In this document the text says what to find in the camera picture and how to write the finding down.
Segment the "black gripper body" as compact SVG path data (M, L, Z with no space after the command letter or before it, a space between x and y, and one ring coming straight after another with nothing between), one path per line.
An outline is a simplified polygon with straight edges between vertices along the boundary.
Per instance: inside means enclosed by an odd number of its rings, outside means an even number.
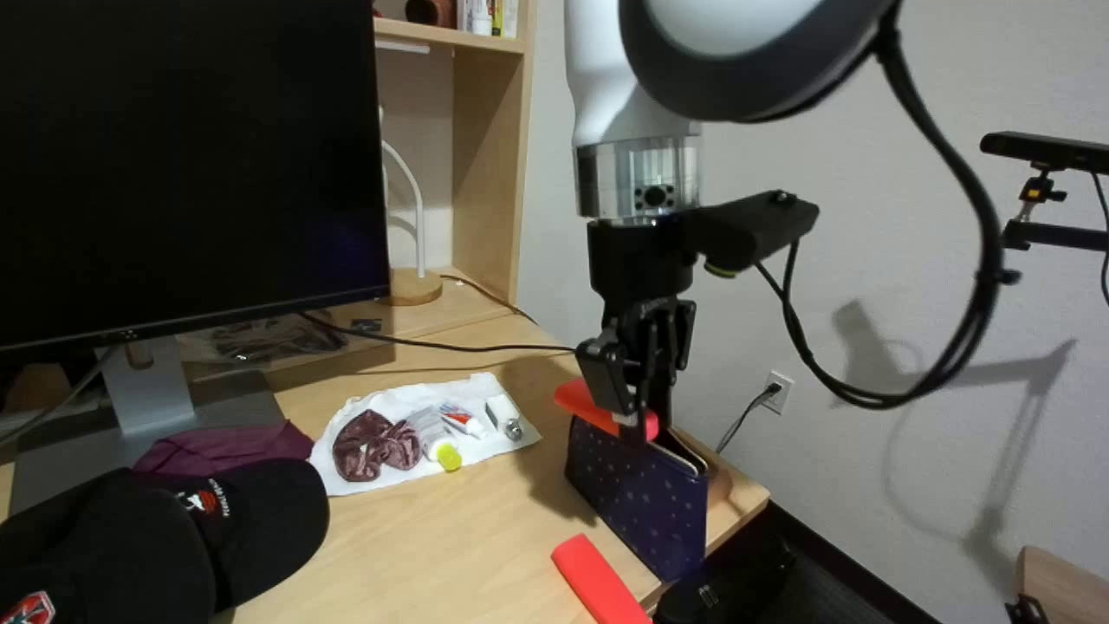
M698 305L683 301L692 284L692 251L662 224L586 224L589 284L602 299L601 334L623 345L646 345L657 321L669 342L687 345Z

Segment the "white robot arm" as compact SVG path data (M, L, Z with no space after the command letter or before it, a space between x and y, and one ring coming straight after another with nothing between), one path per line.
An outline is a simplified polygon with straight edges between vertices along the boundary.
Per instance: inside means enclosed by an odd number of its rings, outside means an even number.
M702 122L775 122L827 96L896 0L566 0L576 199L602 334L579 345L579 420L647 437L687 364L698 270L743 274L798 244L818 208L761 189L706 204Z

